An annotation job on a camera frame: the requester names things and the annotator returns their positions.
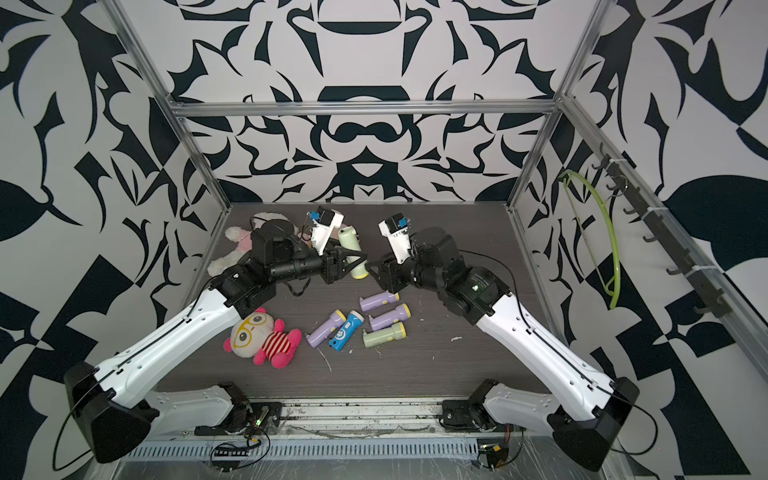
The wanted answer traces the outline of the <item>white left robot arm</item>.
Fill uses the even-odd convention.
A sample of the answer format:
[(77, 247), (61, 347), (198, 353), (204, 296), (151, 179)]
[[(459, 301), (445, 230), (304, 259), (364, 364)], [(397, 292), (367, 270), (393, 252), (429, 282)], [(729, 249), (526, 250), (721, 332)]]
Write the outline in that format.
[(326, 244), (307, 244), (286, 220), (265, 222), (252, 231), (251, 250), (212, 277), (179, 314), (98, 365), (80, 362), (65, 373), (69, 416), (97, 462), (116, 461), (155, 435), (251, 428), (257, 415), (231, 381), (173, 394), (155, 387), (210, 339), (274, 298), (278, 284), (314, 276), (331, 284), (367, 258), (331, 239), (325, 227), (316, 226), (313, 234)]

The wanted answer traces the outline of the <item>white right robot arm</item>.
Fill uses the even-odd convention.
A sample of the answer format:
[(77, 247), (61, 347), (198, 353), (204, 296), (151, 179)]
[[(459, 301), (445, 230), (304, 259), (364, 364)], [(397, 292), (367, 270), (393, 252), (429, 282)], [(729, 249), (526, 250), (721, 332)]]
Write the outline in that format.
[(499, 382), (479, 387), (474, 400), (493, 422), (546, 434), (571, 460), (597, 472), (639, 397), (628, 378), (614, 379), (570, 350), (522, 305), (514, 288), (491, 270), (464, 260), (439, 227), (410, 233), (404, 218), (379, 224), (391, 251), (374, 263), (377, 283), (391, 293), (408, 286), (435, 293), (510, 351), (547, 387), (545, 394)]

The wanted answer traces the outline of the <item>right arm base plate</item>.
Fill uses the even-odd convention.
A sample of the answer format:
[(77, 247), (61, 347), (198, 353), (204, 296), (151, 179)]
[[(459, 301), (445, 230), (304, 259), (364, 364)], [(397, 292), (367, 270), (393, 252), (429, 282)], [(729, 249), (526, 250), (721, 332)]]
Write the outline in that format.
[(450, 432), (522, 432), (524, 427), (493, 420), (479, 403), (469, 400), (443, 400), (439, 424)]

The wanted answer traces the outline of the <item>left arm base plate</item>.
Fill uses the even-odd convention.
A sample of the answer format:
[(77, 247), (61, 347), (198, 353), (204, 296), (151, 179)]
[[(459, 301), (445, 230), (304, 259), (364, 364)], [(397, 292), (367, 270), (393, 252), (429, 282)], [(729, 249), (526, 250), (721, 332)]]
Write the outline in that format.
[(194, 435), (235, 436), (253, 434), (257, 430), (273, 433), (280, 426), (282, 409), (283, 403), (277, 401), (255, 401), (248, 407), (236, 405), (220, 424), (198, 426), (194, 429)]

